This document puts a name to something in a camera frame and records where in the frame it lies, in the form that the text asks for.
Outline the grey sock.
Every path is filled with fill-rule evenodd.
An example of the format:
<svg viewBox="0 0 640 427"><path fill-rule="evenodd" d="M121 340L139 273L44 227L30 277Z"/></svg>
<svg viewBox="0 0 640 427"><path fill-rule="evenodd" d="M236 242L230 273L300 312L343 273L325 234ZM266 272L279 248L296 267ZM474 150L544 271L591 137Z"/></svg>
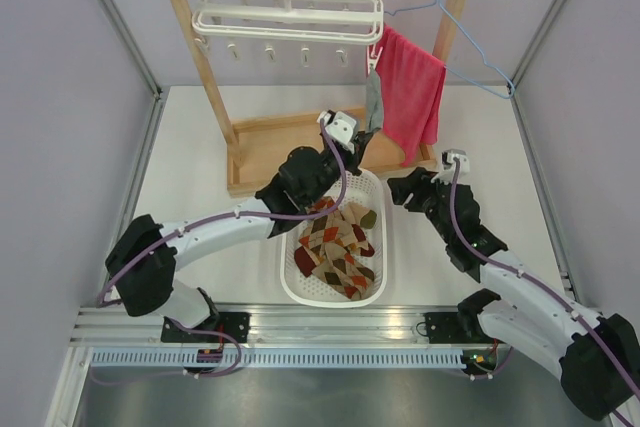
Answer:
<svg viewBox="0 0 640 427"><path fill-rule="evenodd" d="M372 70L365 84L365 131L375 133L382 129L384 123L384 104L381 92L381 81L378 73Z"/></svg>

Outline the beige striped sock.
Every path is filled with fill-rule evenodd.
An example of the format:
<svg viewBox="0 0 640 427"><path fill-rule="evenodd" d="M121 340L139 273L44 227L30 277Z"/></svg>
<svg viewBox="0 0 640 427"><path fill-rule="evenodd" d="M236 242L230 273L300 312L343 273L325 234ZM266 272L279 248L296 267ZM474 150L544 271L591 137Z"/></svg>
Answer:
<svg viewBox="0 0 640 427"><path fill-rule="evenodd" d="M345 220L353 225L358 240L361 240L363 237L367 238L366 232L371 230L377 222L377 213L374 210L356 202L348 202L345 206L338 209L341 211ZM347 246L346 249L355 258L361 257L354 254L354 244ZM302 275L309 277L313 274L313 269L320 263L320 258L314 256L299 243L299 247L294 252L294 261Z"/></svg>
<svg viewBox="0 0 640 427"><path fill-rule="evenodd" d="M361 240L358 240L354 244L353 252L355 255L359 255L361 257L370 258L375 254L375 249L369 243L366 237L363 237Z"/></svg>

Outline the argyle sock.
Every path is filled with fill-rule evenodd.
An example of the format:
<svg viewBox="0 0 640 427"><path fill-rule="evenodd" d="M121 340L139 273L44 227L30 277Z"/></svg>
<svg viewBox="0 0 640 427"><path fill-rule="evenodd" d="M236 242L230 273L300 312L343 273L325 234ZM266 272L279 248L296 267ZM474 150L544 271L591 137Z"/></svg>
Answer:
<svg viewBox="0 0 640 427"><path fill-rule="evenodd" d="M346 248L357 242L353 225L339 209L310 221L299 237L299 243L318 258L324 255L326 244L337 243Z"/></svg>
<svg viewBox="0 0 640 427"><path fill-rule="evenodd" d="M320 251L320 263L313 275L350 301L369 296L376 279L375 273L361 264L346 248L325 243Z"/></svg>

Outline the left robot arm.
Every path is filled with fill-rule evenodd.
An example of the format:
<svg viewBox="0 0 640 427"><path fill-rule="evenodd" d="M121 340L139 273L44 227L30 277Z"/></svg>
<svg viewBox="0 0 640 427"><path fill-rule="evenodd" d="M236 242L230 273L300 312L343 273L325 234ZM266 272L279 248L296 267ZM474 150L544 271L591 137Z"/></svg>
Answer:
<svg viewBox="0 0 640 427"><path fill-rule="evenodd" d="M131 221L107 255L107 286L131 317L161 315L198 342L215 337L218 317L200 288L180 284L176 272L212 253L285 234L304 221L329 214L313 211L335 183L357 175L372 136L360 131L344 147L321 131L322 151L301 146L290 152L272 180L232 210L198 220L158 223L149 214Z"/></svg>

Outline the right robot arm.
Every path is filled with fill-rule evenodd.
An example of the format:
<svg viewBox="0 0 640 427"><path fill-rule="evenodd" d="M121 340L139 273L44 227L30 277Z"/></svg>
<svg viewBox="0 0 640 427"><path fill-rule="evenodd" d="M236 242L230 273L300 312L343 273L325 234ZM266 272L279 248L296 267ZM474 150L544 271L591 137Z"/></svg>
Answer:
<svg viewBox="0 0 640 427"><path fill-rule="evenodd" d="M470 341L497 339L556 380L588 418L600 421L639 395L639 340L619 314L604 317L529 271L480 219L471 188L417 168L387 182L392 201L424 215L451 263L480 285L458 305Z"/></svg>

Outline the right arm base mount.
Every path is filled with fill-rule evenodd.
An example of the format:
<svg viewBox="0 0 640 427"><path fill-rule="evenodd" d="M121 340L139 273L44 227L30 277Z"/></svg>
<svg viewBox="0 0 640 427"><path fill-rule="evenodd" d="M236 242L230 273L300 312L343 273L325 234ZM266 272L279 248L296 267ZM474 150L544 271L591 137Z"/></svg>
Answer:
<svg viewBox="0 0 640 427"><path fill-rule="evenodd" d="M488 336L481 328L479 315L485 313L490 304L501 297L482 289L456 307L456 311L427 312L423 320L415 325L416 333L426 338L431 345L482 344L488 345L483 353L467 353L462 357L465 367L461 375L470 381L493 380L509 364L514 349L495 337Z"/></svg>

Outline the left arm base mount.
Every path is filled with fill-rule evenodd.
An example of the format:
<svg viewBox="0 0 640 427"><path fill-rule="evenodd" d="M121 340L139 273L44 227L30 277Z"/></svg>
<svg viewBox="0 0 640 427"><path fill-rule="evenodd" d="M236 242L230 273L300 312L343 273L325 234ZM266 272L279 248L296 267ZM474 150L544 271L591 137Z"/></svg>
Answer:
<svg viewBox="0 0 640 427"><path fill-rule="evenodd" d="M250 315L247 312L220 312L202 288L198 287L197 290L209 309L209 316L197 326L192 327L192 330L199 330L199 333L186 332L170 321L168 317L165 317L161 342L181 344L219 342L223 345L226 342L225 338L213 334L205 334L205 331L216 331L229 334L239 343L245 343L250 330Z"/></svg>

